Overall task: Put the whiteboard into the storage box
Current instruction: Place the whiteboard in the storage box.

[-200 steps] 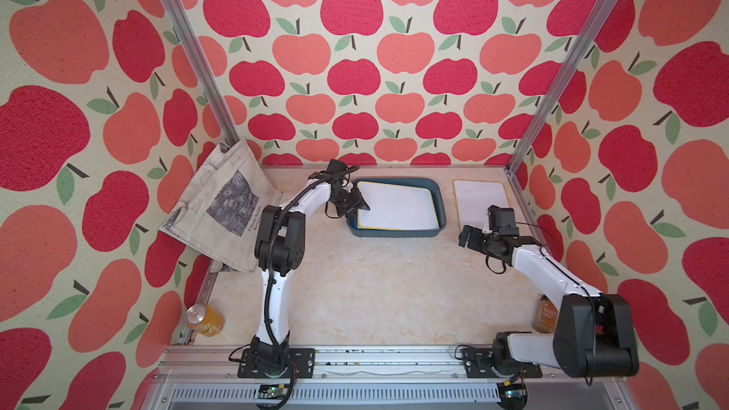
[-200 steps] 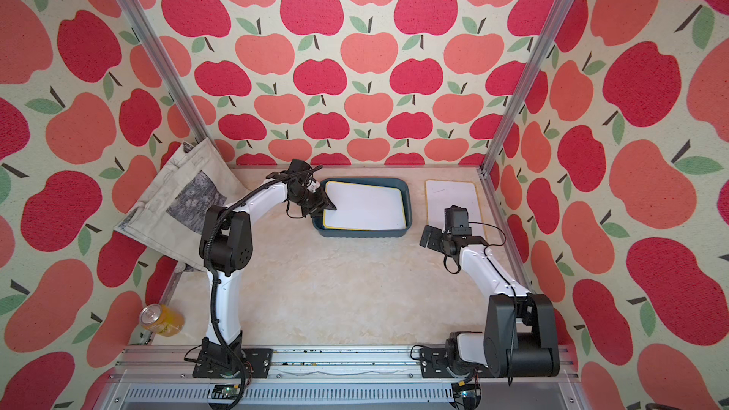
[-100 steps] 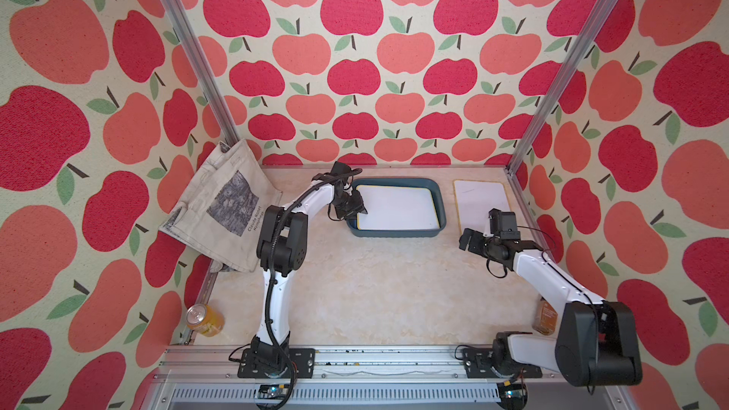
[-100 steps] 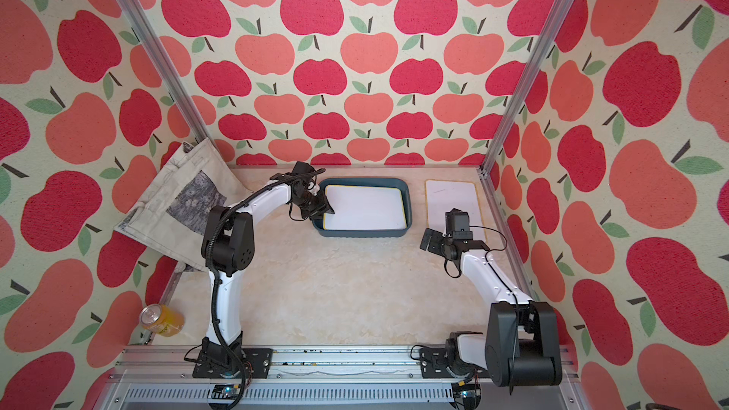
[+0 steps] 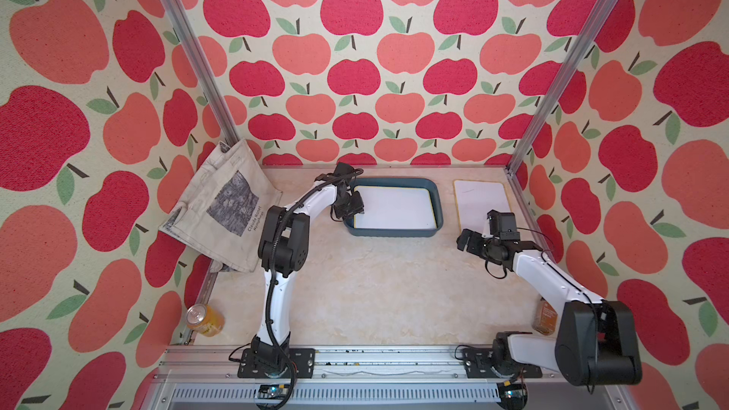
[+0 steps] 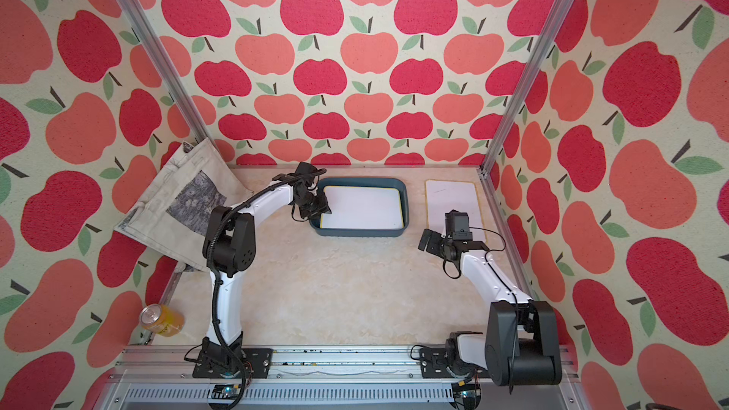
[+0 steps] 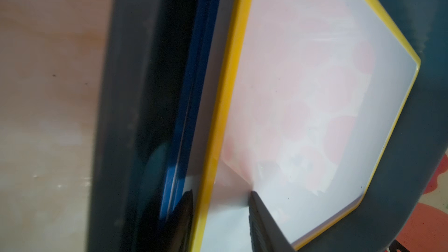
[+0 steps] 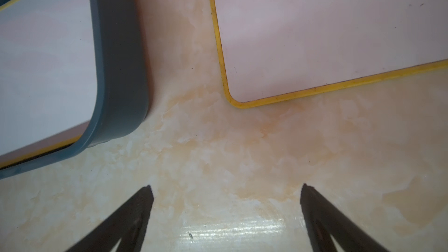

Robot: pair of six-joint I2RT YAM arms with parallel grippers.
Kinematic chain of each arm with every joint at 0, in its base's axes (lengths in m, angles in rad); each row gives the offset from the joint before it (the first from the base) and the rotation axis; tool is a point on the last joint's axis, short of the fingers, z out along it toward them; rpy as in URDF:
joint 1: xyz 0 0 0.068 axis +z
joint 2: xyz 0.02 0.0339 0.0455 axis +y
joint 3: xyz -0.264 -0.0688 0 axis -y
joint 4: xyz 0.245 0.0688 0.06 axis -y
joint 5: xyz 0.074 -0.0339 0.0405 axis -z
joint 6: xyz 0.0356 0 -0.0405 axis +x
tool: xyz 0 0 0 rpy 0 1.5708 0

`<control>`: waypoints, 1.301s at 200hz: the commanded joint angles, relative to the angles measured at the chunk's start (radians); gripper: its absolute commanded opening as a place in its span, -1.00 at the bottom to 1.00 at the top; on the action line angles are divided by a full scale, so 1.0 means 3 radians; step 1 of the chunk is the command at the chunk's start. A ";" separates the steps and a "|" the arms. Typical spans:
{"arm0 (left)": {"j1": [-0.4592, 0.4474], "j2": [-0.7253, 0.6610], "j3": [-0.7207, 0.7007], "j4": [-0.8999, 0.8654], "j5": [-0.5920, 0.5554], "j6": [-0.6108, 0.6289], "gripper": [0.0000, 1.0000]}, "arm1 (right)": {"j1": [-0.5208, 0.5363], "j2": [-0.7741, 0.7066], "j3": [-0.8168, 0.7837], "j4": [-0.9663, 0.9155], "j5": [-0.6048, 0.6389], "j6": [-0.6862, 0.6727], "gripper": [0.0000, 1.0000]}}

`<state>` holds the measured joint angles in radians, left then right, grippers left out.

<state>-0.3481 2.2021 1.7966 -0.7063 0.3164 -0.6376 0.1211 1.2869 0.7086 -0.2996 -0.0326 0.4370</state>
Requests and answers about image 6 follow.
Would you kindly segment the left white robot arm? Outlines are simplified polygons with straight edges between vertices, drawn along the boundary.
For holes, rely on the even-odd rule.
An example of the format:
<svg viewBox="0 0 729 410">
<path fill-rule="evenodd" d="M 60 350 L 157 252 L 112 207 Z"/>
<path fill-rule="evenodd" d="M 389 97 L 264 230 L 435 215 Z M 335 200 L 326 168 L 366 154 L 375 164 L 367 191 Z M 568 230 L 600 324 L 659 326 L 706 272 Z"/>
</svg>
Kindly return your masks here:
<svg viewBox="0 0 729 410">
<path fill-rule="evenodd" d="M 211 322 L 194 361 L 195 378 L 248 381 L 254 374 L 242 347 L 241 307 L 244 276 L 256 258 L 256 228 L 286 206 L 298 210 L 302 221 L 328 214 L 327 198 L 317 188 L 323 173 L 279 175 L 249 199 L 214 208 L 203 243 L 213 288 Z"/>
</svg>

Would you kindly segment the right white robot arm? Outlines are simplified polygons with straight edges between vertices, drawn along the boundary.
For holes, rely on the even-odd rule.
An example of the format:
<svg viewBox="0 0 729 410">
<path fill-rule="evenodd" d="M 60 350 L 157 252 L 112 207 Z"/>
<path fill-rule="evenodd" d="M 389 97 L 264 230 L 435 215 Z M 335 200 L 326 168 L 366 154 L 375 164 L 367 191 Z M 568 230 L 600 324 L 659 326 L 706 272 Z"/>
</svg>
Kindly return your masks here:
<svg viewBox="0 0 729 410">
<path fill-rule="evenodd" d="M 563 367 L 554 308 L 522 292 L 495 263 L 493 252 L 470 233 L 425 229 L 418 249 L 452 263 L 489 305 L 486 332 L 454 332 L 446 342 L 455 377 L 488 373 L 498 386 L 559 385 Z"/>
</svg>

